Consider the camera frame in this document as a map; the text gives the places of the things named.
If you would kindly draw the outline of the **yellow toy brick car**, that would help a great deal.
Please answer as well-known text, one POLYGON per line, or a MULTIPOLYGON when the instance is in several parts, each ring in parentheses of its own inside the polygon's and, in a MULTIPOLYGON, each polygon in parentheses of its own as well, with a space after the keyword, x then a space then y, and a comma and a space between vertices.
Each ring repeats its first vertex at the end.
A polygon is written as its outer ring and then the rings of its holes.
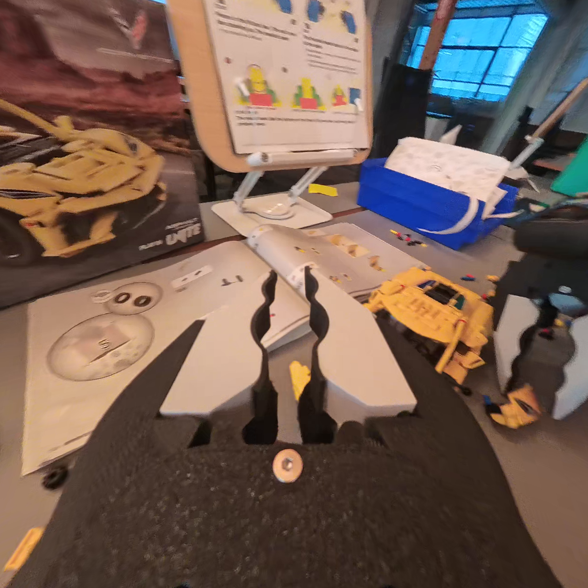
POLYGON ((493 309, 480 295, 430 268, 410 268, 383 282, 364 303, 373 314, 397 323, 405 339, 465 396, 471 370, 484 365, 493 309))

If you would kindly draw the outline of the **black upright panel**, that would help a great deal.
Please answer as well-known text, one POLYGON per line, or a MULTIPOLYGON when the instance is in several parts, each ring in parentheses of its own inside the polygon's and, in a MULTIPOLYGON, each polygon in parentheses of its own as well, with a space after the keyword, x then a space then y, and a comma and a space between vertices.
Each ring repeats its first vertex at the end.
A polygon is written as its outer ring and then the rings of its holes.
POLYGON ((433 71, 387 58, 373 117, 369 158, 387 158, 400 139, 424 138, 433 71))

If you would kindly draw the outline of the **open instruction booklet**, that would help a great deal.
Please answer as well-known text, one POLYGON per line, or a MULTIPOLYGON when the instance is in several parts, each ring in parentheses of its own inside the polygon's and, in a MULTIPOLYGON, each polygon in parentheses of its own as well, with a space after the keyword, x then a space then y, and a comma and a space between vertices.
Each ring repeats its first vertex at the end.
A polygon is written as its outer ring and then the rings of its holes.
POLYGON ((246 240, 29 304, 21 473, 83 446, 122 390, 187 327, 240 300, 272 269, 279 278, 262 345, 272 351, 309 333, 309 302, 295 278, 306 265, 352 297, 426 266, 355 224, 264 224, 246 240))

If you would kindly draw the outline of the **toy car set box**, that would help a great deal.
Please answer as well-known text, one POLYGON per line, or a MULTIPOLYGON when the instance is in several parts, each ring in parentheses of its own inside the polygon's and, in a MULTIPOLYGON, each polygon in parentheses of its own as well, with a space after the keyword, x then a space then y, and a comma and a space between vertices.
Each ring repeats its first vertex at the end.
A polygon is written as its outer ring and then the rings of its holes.
POLYGON ((166 5, 1 1, 1 309, 204 240, 166 5))

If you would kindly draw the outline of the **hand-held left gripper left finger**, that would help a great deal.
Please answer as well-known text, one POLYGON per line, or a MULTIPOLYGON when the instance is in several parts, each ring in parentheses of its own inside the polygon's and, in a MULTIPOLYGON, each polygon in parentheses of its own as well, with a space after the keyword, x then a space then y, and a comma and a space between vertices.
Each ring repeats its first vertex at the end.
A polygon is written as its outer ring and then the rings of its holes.
POLYGON ((277 393, 262 339, 276 284, 277 273, 265 272, 205 319, 160 407, 162 416, 237 417, 245 443, 275 443, 277 393))

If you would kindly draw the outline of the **yellow toy brick panel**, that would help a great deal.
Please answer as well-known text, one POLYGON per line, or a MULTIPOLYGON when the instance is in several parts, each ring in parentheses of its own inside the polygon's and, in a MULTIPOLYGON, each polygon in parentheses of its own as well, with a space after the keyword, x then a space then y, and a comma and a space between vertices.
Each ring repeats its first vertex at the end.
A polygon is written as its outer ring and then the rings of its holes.
POLYGON ((289 364, 290 381, 295 400, 298 402, 302 397, 305 387, 311 381, 311 369, 295 360, 289 364))

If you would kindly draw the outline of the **printed instruction sheet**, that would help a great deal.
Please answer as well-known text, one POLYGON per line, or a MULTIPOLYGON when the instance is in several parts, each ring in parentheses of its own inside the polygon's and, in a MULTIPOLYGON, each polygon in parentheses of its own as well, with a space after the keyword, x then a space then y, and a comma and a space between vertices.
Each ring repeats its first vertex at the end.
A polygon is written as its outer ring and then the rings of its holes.
POLYGON ((363 1, 203 1, 236 154, 366 149, 363 1))

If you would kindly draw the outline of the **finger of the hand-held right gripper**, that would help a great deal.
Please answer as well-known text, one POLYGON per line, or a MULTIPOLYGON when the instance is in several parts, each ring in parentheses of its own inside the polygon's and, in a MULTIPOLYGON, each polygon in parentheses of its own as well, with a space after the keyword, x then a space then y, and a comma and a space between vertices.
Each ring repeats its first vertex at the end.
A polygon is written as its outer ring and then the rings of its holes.
POLYGON ((587 400, 587 317, 574 320, 569 330, 575 352, 563 366, 564 381, 555 393, 551 416, 562 420, 587 400))
POLYGON ((513 365, 523 350, 523 336, 534 327, 540 310, 528 298, 509 295, 493 335, 497 381, 502 392, 507 391, 513 365))

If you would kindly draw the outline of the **white printed bag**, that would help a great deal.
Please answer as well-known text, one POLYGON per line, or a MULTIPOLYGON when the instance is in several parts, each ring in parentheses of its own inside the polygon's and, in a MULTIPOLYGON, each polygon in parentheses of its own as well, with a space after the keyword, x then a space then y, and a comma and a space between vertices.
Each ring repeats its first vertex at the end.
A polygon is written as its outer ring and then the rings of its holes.
POLYGON ((406 137, 386 159, 386 169, 467 195, 496 206, 510 162, 500 156, 461 146, 406 137))

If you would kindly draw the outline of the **small black toy gear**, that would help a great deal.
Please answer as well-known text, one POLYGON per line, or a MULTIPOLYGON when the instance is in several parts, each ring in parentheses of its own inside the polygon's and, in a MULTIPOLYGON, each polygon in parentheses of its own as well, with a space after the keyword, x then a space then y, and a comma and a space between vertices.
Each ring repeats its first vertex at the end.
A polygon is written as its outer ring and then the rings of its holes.
POLYGON ((63 487, 69 475, 70 468, 68 465, 60 464, 52 466, 43 476, 41 485, 46 490, 56 491, 63 487))

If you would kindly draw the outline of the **small yellow toy brick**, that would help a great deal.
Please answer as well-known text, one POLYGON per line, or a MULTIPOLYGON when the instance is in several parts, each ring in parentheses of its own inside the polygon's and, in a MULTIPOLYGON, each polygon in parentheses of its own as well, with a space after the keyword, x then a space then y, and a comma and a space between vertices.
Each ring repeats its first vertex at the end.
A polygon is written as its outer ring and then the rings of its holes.
POLYGON ((16 572, 25 564, 33 549, 39 543, 44 531, 45 527, 33 527, 25 533, 24 537, 5 563, 4 572, 16 572))

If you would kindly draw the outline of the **grey desk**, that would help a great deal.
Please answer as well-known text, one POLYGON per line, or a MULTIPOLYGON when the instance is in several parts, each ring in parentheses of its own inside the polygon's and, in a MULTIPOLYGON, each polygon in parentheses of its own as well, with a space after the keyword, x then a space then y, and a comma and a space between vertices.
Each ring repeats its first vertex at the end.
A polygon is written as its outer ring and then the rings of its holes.
MULTIPOLYGON (((522 253, 514 230, 501 226, 454 252, 426 240, 416 257, 457 277, 501 275, 522 253)), ((24 305, 1 311, 1 587, 13 572, 4 566, 32 527, 51 517, 59 492, 41 487, 40 473, 21 471, 27 314, 24 305)), ((500 432, 483 414, 481 401, 466 401, 491 442, 529 532, 564 587, 585 587, 587 578, 587 405, 566 420, 544 416, 518 431, 500 432)))

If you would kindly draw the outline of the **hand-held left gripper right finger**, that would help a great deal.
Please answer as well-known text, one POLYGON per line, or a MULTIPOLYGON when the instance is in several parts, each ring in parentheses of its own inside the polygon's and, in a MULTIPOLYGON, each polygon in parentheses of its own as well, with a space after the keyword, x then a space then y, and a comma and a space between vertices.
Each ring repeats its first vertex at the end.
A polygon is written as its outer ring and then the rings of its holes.
POLYGON ((332 443, 347 422, 413 415, 415 394, 374 315, 309 266, 304 291, 317 339, 300 395, 302 442, 332 443))

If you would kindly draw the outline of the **blue plastic bin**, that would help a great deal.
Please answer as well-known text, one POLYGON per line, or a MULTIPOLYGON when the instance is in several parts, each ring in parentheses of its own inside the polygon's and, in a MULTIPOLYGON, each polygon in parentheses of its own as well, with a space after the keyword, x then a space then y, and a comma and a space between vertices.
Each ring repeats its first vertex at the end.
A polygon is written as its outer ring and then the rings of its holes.
POLYGON ((507 192, 492 214, 483 216, 485 202, 386 169, 385 159, 368 159, 361 167, 359 206, 430 238, 454 251, 489 235, 516 216, 519 189, 507 192))

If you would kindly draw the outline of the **green plastic bin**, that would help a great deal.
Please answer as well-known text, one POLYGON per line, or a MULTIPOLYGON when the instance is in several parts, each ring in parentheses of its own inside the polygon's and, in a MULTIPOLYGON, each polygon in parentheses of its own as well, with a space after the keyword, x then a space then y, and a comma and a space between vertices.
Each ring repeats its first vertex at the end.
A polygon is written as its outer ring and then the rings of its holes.
POLYGON ((550 188, 555 193, 569 197, 587 194, 587 137, 550 188))

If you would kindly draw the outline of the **pile of red black bricks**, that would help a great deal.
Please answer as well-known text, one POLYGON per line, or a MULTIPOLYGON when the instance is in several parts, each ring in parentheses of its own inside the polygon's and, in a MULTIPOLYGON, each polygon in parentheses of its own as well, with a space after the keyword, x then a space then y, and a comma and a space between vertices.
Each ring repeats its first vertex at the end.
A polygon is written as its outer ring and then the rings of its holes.
POLYGON ((393 229, 390 229, 389 232, 397 239, 400 240, 401 242, 405 243, 407 246, 417 246, 417 247, 428 247, 427 243, 424 243, 423 241, 419 240, 419 239, 415 239, 412 234, 410 233, 402 233, 399 231, 395 231, 393 229))

